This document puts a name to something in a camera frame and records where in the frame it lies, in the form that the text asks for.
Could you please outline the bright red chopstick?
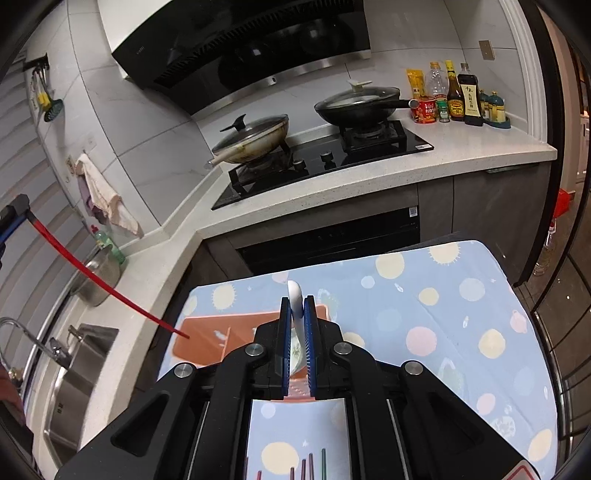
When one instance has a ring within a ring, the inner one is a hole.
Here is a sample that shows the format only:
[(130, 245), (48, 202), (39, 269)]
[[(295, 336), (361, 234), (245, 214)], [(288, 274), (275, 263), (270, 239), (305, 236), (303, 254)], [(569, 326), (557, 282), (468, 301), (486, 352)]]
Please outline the bright red chopstick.
[(61, 255), (69, 264), (71, 264), (75, 269), (77, 269), (84, 277), (89, 279), (92, 283), (97, 285), (103, 291), (108, 293), (110, 296), (117, 299), (122, 304), (126, 305), (140, 316), (154, 322), (159, 327), (167, 330), (168, 332), (178, 335), (181, 338), (189, 339), (189, 336), (180, 331), (178, 329), (173, 328), (171, 325), (165, 323), (160, 318), (154, 316), (150, 312), (146, 311), (117, 290), (115, 290), (112, 286), (108, 285), (104, 280), (99, 278), (96, 274), (94, 274), (88, 267), (86, 267), (83, 263), (81, 263), (69, 250), (66, 249), (54, 236), (53, 234), (45, 227), (45, 225), (30, 211), (28, 215), (29, 223), (33, 226), (33, 228)]

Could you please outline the green chopstick gold band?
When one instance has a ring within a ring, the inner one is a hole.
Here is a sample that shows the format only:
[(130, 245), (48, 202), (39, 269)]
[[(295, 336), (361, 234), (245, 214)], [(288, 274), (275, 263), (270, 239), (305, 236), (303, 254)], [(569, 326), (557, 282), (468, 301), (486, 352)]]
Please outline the green chopstick gold band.
[(328, 479), (328, 470), (327, 470), (327, 451), (325, 448), (321, 450), (321, 479), (327, 480)]

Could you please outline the red twisted chopstick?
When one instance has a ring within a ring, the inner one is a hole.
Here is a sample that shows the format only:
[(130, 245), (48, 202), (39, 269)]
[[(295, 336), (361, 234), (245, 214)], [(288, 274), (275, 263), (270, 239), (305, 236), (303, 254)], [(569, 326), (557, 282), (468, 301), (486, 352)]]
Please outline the red twisted chopstick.
[(307, 460), (307, 465), (308, 465), (308, 477), (307, 479), (315, 479), (315, 464), (314, 464), (314, 454), (310, 453), (308, 455), (308, 460)]

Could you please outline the pink perforated utensil holder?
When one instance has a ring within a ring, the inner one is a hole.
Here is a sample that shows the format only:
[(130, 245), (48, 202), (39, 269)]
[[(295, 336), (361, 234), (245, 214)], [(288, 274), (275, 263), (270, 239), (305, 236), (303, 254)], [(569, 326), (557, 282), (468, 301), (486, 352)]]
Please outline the pink perforated utensil holder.
[(171, 359), (175, 362), (188, 362), (198, 368), (211, 366), (223, 361), (232, 351), (244, 348), (254, 342), (263, 342), (267, 347), (276, 344), (276, 330), (266, 328), (266, 323), (287, 317), (287, 333), (291, 337), (287, 343), (290, 353), (277, 354), (269, 366), (256, 370), (256, 382), (252, 391), (256, 399), (273, 400), (272, 393), (263, 391), (266, 387), (276, 390), (283, 388), (280, 399), (287, 402), (314, 401), (308, 382), (305, 344), (297, 337), (294, 314), (290, 310), (290, 300), (281, 300), (279, 311), (223, 314), (209, 316), (190, 316), (181, 324), (186, 337), (177, 336), (171, 347)]

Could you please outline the green dish soap bottle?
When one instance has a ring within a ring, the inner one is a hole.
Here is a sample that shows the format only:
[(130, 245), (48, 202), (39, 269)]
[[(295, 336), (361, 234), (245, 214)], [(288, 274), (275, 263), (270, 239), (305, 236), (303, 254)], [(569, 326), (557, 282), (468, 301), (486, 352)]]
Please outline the green dish soap bottle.
[(91, 233), (97, 243), (97, 245), (101, 248), (109, 248), (115, 259), (120, 265), (123, 265), (126, 258), (121, 250), (117, 247), (117, 245), (113, 242), (111, 237), (107, 235), (104, 231), (99, 230), (95, 225), (90, 227)]

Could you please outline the pink hanging towel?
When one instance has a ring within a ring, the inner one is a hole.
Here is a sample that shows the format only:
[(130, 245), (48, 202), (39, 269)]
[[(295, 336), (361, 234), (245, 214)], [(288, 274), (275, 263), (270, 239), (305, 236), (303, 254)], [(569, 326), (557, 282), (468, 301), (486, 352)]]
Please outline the pink hanging towel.
[(108, 204), (108, 223), (126, 230), (137, 238), (143, 237), (140, 224), (125, 207), (121, 196), (111, 187), (85, 152), (76, 160), (74, 172), (86, 177), (92, 196), (97, 195)]

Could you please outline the hanging utensil rack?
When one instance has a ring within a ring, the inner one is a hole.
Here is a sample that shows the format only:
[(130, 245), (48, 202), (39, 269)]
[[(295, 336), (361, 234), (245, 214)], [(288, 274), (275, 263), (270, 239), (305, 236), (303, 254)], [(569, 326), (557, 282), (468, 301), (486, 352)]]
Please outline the hanging utensil rack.
[(34, 98), (42, 112), (45, 123), (53, 122), (63, 111), (64, 102), (62, 99), (54, 98), (50, 93), (47, 81), (47, 74), (50, 70), (48, 54), (26, 61), (23, 71), (31, 72), (31, 82), (34, 91)]

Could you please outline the black gas stove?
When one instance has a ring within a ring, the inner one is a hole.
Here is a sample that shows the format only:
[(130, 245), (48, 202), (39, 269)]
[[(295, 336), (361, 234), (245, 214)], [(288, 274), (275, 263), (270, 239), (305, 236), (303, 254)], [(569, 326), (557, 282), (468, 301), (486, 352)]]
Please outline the black gas stove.
[(332, 171), (433, 149), (399, 120), (386, 120), (372, 132), (342, 128), (335, 135), (294, 147), (283, 143), (273, 152), (231, 169), (229, 185), (212, 208), (217, 210)]

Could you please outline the beige wok with lid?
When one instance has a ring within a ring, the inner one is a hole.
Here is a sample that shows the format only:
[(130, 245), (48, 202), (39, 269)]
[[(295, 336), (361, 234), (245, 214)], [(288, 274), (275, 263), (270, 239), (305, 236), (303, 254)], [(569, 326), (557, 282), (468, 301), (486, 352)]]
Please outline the beige wok with lid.
[(259, 159), (286, 142), (290, 117), (287, 114), (267, 116), (245, 123), (245, 114), (238, 116), (221, 133), (228, 132), (212, 148), (212, 167), (220, 163), (242, 164)]

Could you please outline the steel sink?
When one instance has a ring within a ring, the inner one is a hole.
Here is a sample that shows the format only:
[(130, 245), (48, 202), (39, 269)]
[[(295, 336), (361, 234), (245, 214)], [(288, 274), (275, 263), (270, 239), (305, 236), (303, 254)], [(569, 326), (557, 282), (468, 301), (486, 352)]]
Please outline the steel sink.
[(62, 362), (50, 391), (43, 436), (59, 466), (79, 450), (87, 407), (117, 335), (115, 328), (82, 324), (68, 328), (65, 343), (50, 340)]

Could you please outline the black wok with lid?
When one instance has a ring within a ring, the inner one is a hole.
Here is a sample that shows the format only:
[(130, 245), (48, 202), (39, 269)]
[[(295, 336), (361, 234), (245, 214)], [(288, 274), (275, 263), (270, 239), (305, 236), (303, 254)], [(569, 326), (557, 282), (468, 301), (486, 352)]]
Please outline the black wok with lid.
[(419, 100), (403, 99), (397, 87), (373, 86), (372, 82), (349, 80), (349, 90), (315, 104), (315, 112), (329, 124), (342, 128), (361, 128), (388, 120), (398, 109), (419, 106)]

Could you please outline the red instant noodle cup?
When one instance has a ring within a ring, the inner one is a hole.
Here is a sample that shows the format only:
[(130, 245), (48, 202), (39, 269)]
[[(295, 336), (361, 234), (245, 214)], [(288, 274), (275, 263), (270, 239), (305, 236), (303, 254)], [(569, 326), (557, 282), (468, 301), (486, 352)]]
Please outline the red instant noodle cup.
[(432, 124), (438, 121), (438, 107), (433, 97), (423, 96), (412, 102), (412, 119), (418, 124)]

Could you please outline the brown sauce bottle yellow cap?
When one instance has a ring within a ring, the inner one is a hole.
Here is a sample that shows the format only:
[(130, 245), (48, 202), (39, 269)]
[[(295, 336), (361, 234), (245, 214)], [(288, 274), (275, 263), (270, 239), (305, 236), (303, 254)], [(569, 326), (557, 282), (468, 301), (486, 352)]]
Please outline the brown sauce bottle yellow cap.
[(456, 69), (452, 60), (446, 60), (449, 89), (447, 94), (450, 118), (453, 121), (463, 122), (465, 119), (464, 95), (459, 83)]

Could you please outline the yellow seasoning packet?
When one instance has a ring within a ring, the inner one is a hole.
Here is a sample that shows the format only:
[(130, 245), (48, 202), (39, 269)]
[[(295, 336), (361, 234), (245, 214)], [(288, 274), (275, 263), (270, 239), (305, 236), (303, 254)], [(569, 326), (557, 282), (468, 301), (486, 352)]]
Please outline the yellow seasoning packet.
[(414, 99), (422, 99), (425, 96), (424, 73), (421, 69), (408, 69), (407, 78), (411, 86)]

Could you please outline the dark soy sauce bottle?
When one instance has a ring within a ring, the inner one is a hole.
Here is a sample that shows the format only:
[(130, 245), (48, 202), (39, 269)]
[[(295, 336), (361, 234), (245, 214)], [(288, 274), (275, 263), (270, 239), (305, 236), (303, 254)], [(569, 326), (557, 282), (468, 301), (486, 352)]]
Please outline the dark soy sauce bottle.
[(458, 81), (464, 97), (464, 122), (467, 125), (482, 127), (484, 124), (477, 77), (470, 71), (466, 62), (461, 64)]

